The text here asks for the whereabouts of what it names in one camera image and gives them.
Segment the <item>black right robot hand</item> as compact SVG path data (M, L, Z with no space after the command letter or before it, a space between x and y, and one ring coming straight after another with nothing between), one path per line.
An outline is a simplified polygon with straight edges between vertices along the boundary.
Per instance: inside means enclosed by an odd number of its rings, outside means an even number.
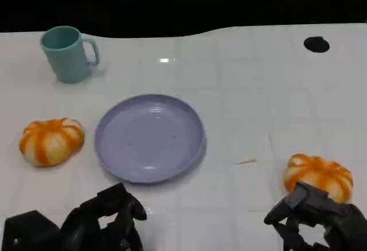
M366 250L366 218L353 204L337 203L329 194L312 185L298 182L266 215L283 239L284 250ZM320 243L308 244L299 234L299 225L325 228Z

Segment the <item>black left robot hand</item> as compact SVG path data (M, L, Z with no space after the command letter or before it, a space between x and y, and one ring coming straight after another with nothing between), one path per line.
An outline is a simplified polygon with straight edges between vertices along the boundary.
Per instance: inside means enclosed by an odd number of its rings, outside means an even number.
M122 183L73 209L61 226L61 250L143 250L134 221L147 220L143 205Z

